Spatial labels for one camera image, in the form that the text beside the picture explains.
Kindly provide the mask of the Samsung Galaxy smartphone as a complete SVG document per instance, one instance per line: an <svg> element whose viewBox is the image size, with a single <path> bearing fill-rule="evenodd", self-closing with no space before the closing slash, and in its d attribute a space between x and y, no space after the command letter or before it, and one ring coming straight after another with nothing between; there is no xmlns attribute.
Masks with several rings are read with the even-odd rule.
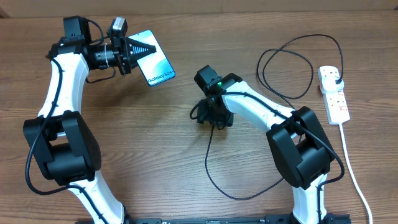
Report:
<svg viewBox="0 0 398 224"><path fill-rule="evenodd" d="M155 53L137 61L149 86L158 85L175 77L175 70L151 30L130 35L129 38L156 47Z"/></svg>

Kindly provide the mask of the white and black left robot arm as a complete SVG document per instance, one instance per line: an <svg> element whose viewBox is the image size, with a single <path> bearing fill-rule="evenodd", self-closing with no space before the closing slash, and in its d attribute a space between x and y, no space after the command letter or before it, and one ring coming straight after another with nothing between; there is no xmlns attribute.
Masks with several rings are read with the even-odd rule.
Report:
<svg viewBox="0 0 398 224"><path fill-rule="evenodd" d="M156 48L126 37L127 22L122 17L115 18L98 40L91 38L88 18L66 17L63 25L65 35L47 54L52 77L46 100L37 117L23 125L30 147L27 161L36 161L59 191L75 194L93 223L132 223L101 173L99 144L81 115L83 87L91 70L112 68L128 74Z"/></svg>

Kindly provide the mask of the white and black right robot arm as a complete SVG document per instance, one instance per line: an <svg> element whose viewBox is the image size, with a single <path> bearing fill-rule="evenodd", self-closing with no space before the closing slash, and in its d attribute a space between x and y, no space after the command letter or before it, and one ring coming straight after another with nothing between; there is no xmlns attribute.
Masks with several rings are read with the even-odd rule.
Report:
<svg viewBox="0 0 398 224"><path fill-rule="evenodd" d="M327 174L333 161L342 161L310 108L294 110L274 103L241 77L221 77L209 65L197 71L194 81L206 97L193 107L197 115L190 119L222 130L239 114L265 132L275 166L294 196L292 213L268 215L266 223L350 223L349 215L325 209L324 186L331 182Z"/></svg>

